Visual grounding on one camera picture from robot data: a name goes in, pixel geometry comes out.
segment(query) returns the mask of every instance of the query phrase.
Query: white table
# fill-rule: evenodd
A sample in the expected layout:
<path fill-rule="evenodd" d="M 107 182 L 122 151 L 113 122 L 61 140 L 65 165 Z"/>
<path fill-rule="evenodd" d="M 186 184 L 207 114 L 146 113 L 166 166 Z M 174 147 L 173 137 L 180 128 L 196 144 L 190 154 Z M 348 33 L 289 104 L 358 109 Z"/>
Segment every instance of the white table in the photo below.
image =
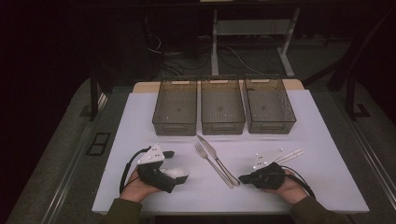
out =
<path fill-rule="evenodd" d="M 285 165 L 303 176 L 320 203 L 340 213 L 369 211 L 310 92 L 298 90 L 302 87 L 299 81 L 291 83 L 285 82 L 285 86 L 297 122 L 290 134 L 250 134 L 245 127 L 241 135 L 206 135 L 204 138 L 217 150 L 219 158 L 236 177 L 254 171 L 252 165 L 258 152 L 279 148 L 292 152 L 301 148 L 304 155 Z M 143 201 L 143 216 L 273 215 L 289 212 L 290 206 L 280 198 L 263 193 L 252 185 L 229 189 L 210 164 L 196 153 L 196 136 L 157 136 L 151 119 L 158 87 L 159 83 L 138 83 L 130 94 L 93 204 L 93 212 L 105 214 L 108 211 L 113 199 L 119 197 L 120 178 L 125 164 L 137 150 L 155 143 L 160 143 L 163 151 L 176 152 L 173 159 L 165 160 L 163 168 L 186 167 L 190 175 L 186 183 L 177 185 L 172 193 L 155 193 Z M 202 134 L 200 97 L 197 133 Z"/>

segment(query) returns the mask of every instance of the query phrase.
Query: storage bin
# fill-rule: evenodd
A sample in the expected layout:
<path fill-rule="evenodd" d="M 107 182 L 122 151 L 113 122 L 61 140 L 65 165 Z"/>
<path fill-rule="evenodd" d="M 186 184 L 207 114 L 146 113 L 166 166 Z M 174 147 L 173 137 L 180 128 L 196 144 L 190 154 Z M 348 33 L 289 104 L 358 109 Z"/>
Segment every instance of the storage bin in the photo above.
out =
<path fill-rule="evenodd" d="M 250 133 L 289 133 L 296 118 L 282 79 L 245 75 L 244 103 Z"/>
<path fill-rule="evenodd" d="M 163 77 L 152 119 L 157 135 L 194 136 L 197 78 Z"/>
<path fill-rule="evenodd" d="M 238 76 L 203 76 L 201 102 L 203 134 L 243 132 L 245 113 Z"/>

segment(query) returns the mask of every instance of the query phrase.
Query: knife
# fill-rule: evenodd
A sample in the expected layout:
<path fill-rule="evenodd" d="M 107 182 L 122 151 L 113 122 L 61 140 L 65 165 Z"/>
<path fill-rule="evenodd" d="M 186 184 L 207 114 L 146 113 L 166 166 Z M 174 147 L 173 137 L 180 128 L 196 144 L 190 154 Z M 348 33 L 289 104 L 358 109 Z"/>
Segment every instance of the knife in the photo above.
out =
<path fill-rule="evenodd" d="M 201 141 L 202 145 L 204 145 L 204 147 L 206 148 L 206 150 L 209 152 L 209 154 L 213 157 L 213 159 L 215 159 L 215 161 L 218 163 L 219 167 L 221 168 L 221 170 L 224 172 L 224 174 L 227 175 L 227 177 L 231 180 L 231 182 L 233 182 L 233 184 L 235 186 L 239 186 L 240 182 L 238 179 L 236 179 L 235 177 L 233 177 L 233 175 L 227 170 L 227 168 L 225 168 L 225 166 L 223 165 L 223 163 L 220 161 L 216 150 L 209 145 L 209 143 L 206 142 L 206 140 L 201 137 L 199 134 L 197 134 L 198 139 Z"/>

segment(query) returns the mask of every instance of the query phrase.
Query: hand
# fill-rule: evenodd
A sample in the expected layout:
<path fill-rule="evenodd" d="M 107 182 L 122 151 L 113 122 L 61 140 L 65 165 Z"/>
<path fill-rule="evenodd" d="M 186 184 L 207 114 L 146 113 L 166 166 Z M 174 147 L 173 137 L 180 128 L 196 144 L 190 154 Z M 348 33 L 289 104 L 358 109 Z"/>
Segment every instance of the hand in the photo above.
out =
<path fill-rule="evenodd" d="M 128 183 L 130 181 L 132 182 L 123 189 L 120 195 L 121 199 L 141 203 L 150 194 L 161 191 L 160 189 L 147 185 L 141 181 L 137 174 L 137 167 L 134 168 L 134 171 L 128 179 Z"/>
<path fill-rule="evenodd" d="M 290 170 L 285 169 L 286 175 L 294 175 Z M 285 177 L 285 182 L 280 186 L 279 189 L 263 189 L 262 191 L 266 193 L 274 193 L 282 197 L 287 203 L 296 204 L 300 200 L 308 196 L 303 187 L 293 180 Z"/>

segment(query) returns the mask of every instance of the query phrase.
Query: fork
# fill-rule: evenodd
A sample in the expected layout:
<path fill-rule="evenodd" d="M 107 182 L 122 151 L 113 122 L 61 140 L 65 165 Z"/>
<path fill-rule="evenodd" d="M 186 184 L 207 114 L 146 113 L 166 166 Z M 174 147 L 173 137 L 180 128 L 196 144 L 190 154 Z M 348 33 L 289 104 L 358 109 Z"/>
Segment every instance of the fork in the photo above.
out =
<path fill-rule="evenodd" d="M 219 170 L 219 168 L 209 159 L 209 157 L 207 156 L 206 151 L 204 150 L 204 148 L 199 144 L 199 143 L 195 143 L 195 148 L 197 149 L 198 154 L 201 156 L 202 159 L 209 161 L 209 163 L 212 165 L 212 167 L 216 170 L 216 172 L 218 172 L 219 176 L 221 177 L 221 179 L 224 180 L 224 182 L 227 184 L 227 186 L 230 189 L 233 189 L 233 183 L 227 178 L 227 176 L 225 176 L 221 170 Z"/>

